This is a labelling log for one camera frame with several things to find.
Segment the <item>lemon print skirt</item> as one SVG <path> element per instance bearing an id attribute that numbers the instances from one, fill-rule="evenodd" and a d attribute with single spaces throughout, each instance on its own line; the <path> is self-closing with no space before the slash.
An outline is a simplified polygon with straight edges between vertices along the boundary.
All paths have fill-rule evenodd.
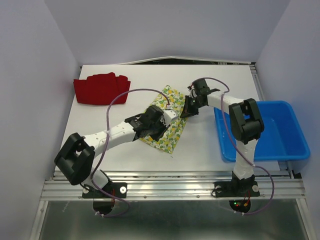
<path id="1" fill-rule="evenodd" d="M 186 118 L 180 118 L 185 105 L 185 95 L 169 85 L 166 85 L 162 92 L 170 100 L 171 109 L 176 112 L 178 118 L 170 124 L 168 130 L 158 141 L 153 140 L 150 136 L 146 136 L 140 140 L 155 149 L 172 154 L 187 123 Z"/>

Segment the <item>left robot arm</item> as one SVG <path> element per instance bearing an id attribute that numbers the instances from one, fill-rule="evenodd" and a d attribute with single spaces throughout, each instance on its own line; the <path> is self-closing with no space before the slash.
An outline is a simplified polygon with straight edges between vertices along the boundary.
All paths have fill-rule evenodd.
<path id="1" fill-rule="evenodd" d="M 72 186 L 89 186 L 100 197 L 106 197 L 111 193 L 112 181 L 97 166 L 93 167 L 94 159 L 107 150 L 146 136 L 158 141 L 177 117 L 171 108 L 162 110 L 151 105 L 144 113 L 128 117 L 110 129 L 85 136 L 73 133 L 54 163 Z"/>

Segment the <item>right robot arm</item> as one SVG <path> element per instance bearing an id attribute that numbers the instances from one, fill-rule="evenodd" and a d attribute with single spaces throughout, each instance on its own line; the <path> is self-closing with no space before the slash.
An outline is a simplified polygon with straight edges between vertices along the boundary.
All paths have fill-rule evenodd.
<path id="1" fill-rule="evenodd" d="M 207 80 L 222 84 L 226 90 L 211 89 Z M 264 122 L 253 98 L 240 99 L 228 96 L 228 85 L 221 80 L 203 77 L 194 80 L 188 87 L 189 95 L 185 97 L 182 119 L 199 114 L 202 107 L 213 107 L 221 110 L 222 116 L 229 115 L 230 127 L 226 127 L 228 137 L 236 151 L 232 179 L 227 184 L 235 195 L 242 195 L 254 185 L 254 156 Z"/>

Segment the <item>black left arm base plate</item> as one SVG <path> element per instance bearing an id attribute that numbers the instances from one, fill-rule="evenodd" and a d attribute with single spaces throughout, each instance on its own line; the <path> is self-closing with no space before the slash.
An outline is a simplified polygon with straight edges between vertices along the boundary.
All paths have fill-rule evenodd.
<path id="1" fill-rule="evenodd" d="M 115 196 L 117 198 L 125 199 L 127 197 L 128 184 L 126 182 L 109 182 L 102 190 L 108 193 L 108 195 L 92 186 L 85 185 L 85 188 L 82 189 L 81 197 L 83 199 L 103 199 Z"/>

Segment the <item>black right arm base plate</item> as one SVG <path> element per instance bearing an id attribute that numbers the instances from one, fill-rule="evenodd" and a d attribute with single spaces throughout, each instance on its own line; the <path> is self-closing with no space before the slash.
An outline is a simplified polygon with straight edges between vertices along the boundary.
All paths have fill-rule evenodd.
<path id="1" fill-rule="evenodd" d="M 214 198 L 259 197 L 260 191 L 256 181 L 240 183 L 237 181 L 216 181 L 211 195 Z"/>

